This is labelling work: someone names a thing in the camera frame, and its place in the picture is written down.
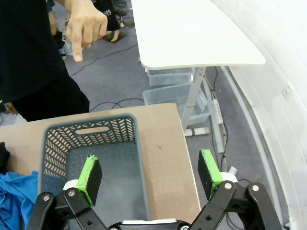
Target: cardboard table surface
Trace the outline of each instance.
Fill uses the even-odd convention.
[[[189,153],[175,104],[155,104],[70,115],[0,127],[0,142],[11,157],[10,171],[39,170],[44,130],[55,123],[131,113],[137,118],[151,219],[176,218],[191,223],[200,211]]]

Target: clear plastic storage bin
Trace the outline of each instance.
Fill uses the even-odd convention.
[[[178,85],[193,81],[193,69],[147,70],[150,86]]]
[[[188,100],[192,83],[167,86],[159,89],[146,90],[143,92],[145,104],[176,103],[180,117]],[[194,110],[190,117],[189,125],[195,125],[205,122],[211,114],[211,108],[208,101],[199,89]]]

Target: blue fabric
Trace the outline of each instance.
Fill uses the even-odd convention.
[[[17,172],[0,174],[0,229],[19,230],[20,216],[25,228],[37,197],[38,172],[20,176]]]

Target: floor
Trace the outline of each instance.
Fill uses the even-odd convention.
[[[60,27],[64,28],[67,13],[58,4],[54,7],[54,11]],[[133,20],[132,12],[129,12],[125,18]],[[82,63],[75,63],[71,56],[68,56],[65,61],[68,72],[73,75],[81,90],[89,98],[90,108],[102,102],[118,102],[127,98],[142,98],[142,92],[150,88],[144,68],[138,62],[139,51],[136,46],[135,28],[125,27],[122,31],[127,33],[128,36],[115,44],[105,40],[95,42],[90,50],[83,52],[84,61]],[[207,68],[206,73],[208,79],[212,81],[215,69]],[[252,182],[260,182],[268,188],[268,182],[255,141],[239,103],[222,72],[218,73],[216,93],[229,132],[227,146],[228,166],[234,166],[238,169],[238,179],[246,178]],[[143,102],[140,100],[129,100],[122,102],[121,106],[130,107],[142,104]],[[109,110],[112,106],[110,103],[102,104],[95,108],[94,111]],[[2,115],[2,126],[24,122],[20,116],[4,113]],[[187,144],[201,206],[203,207],[207,200],[197,172],[198,154],[202,148],[210,149],[213,152],[212,136],[209,134],[189,137],[187,138]],[[231,219],[236,225],[242,227],[236,215],[231,215]],[[230,228],[223,220],[218,229]]]

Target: black fabric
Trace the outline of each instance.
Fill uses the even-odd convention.
[[[55,3],[53,0],[46,0],[46,5],[47,5],[47,12],[51,12],[52,7],[55,6]]]
[[[46,0],[0,0],[0,100],[19,100],[65,72]]]
[[[5,143],[0,143],[0,174],[6,174],[6,165],[10,157],[10,152],[6,150]]]
[[[120,29],[120,25],[116,19],[111,0],[94,0],[94,6],[107,17],[107,30],[116,31]]]
[[[63,46],[65,45],[65,42],[62,40],[62,37],[63,37],[63,33],[58,30],[57,30],[57,33],[53,35],[53,39],[57,43],[58,49],[63,48]]]
[[[126,16],[128,13],[128,6],[126,0],[111,0],[114,13],[120,17]]]
[[[88,113],[90,107],[87,97],[67,72],[12,104],[27,121]]]

